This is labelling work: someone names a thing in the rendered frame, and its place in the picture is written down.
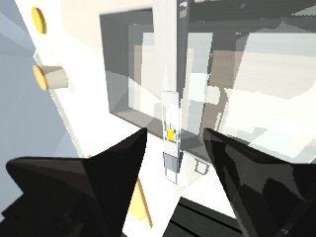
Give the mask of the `light wooden board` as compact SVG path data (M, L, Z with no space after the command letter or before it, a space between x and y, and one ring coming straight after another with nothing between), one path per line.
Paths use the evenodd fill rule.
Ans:
M140 179L137 178L128 213L150 230L153 227Z

